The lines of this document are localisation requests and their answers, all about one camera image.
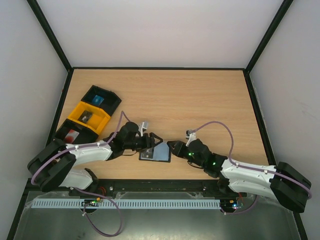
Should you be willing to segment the black card holder wallet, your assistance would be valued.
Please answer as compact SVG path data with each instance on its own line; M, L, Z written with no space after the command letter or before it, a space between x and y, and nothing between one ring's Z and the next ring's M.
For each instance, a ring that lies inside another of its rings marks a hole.
M167 142L162 142L161 144L159 144L154 148L153 160L145 160L145 161L170 163L171 151L167 145Z

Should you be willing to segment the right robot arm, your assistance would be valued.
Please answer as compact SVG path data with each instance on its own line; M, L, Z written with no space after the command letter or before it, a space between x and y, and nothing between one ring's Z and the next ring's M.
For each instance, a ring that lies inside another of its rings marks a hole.
M171 153L195 164L212 178L218 178L218 191L249 193L278 201L284 208L303 213L311 196L311 182L286 162L256 165L213 153L200 139L191 142L168 141Z

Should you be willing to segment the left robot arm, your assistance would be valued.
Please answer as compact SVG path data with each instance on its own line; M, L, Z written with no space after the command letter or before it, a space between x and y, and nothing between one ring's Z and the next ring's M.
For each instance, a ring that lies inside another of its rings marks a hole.
M109 137L97 142L69 144L54 140L27 164L32 175L31 184L45 193L58 187L85 190L93 184L95 176L91 170L76 169L76 166L113 160L126 150L143 152L163 142L161 137L146 130L145 122L128 121L117 126Z

